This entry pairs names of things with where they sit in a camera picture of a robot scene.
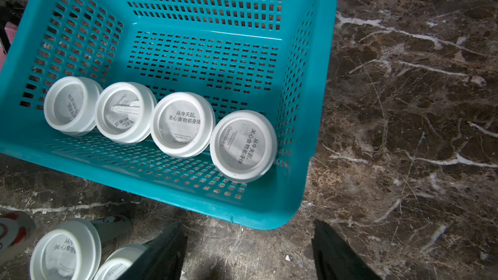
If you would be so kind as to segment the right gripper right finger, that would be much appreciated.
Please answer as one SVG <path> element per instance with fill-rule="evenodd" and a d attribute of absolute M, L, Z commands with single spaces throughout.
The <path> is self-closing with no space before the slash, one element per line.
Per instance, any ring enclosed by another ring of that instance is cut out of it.
<path fill-rule="evenodd" d="M 312 247 L 318 279 L 381 279 L 330 225 L 320 220 L 314 224 Z"/>

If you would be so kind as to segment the yogurt cup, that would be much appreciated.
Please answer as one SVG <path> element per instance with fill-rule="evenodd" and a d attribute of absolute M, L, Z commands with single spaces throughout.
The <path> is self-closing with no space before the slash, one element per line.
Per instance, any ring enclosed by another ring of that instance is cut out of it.
<path fill-rule="evenodd" d="M 57 80 L 45 97 L 45 120 L 63 134 L 84 136 L 96 127 L 95 111 L 101 92 L 101 85 L 86 77 Z"/>
<path fill-rule="evenodd" d="M 228 180 L 246 184 L 271 168 L 278 141 L 271 122 L 262 114 L 239 110 L 223 117 L 210 140 L 211 160 Z"/>
<path fill-rule="evenodd" d="M 144 244 L 128 244 L 118 248 L 98 269 L 94 280 L 119 279 L 146 252 Z"/>
<path fill-rule="evenodd" d="M 1 265 L 24 251 L 35 237 L 36 224 L 25 212 L 1 215 Z"/>
<path fill-rule="evenodd" d="M 131 220 L 124 215 L 63 222 L 36 244 L 30 278 L 93 279 L 100 265 L 128 244 L 131 232 Z"/>
<path fill-rule="evenodd" d="M 215 128 L 210 103 L 191 92 L 176 92 L 159 101 L 150 120 L 158 148 L 174 158 L 193 158 L 206 150 Z"/>
<path fill-rule="evenodd" d="M 117 82 L 100 94 L 95 123 L 112 141 L 136 144 L 150 135 L 150 120 L 157 100 L 151 90 L 136 82 Z"/>

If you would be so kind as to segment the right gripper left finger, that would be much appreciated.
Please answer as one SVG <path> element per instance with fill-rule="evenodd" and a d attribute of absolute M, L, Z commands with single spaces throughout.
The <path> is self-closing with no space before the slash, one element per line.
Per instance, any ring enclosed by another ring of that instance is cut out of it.
<path fill-rule="evenodd" d="M 170 223 L 119 279 L 180 280 L 187 243 L 183 226 Z"/>

